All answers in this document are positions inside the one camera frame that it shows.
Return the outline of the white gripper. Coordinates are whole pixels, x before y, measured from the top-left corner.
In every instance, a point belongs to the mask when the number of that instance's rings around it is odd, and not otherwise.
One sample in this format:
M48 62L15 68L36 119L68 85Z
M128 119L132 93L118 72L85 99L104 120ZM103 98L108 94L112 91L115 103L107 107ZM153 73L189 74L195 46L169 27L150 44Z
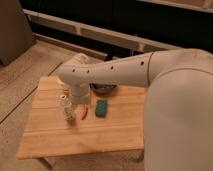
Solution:
M91 101L89 85L71 85L69 89L69 99L73 104L88 104Z

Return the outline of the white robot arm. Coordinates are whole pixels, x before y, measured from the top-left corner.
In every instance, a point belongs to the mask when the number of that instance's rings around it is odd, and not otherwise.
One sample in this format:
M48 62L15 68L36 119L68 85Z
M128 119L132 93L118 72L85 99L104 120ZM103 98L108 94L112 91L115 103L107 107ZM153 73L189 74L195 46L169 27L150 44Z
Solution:
M213 171L213 54L156 51L97 64L77 55L61 65L71 94L82 84L148 89L144 103L145 171Z

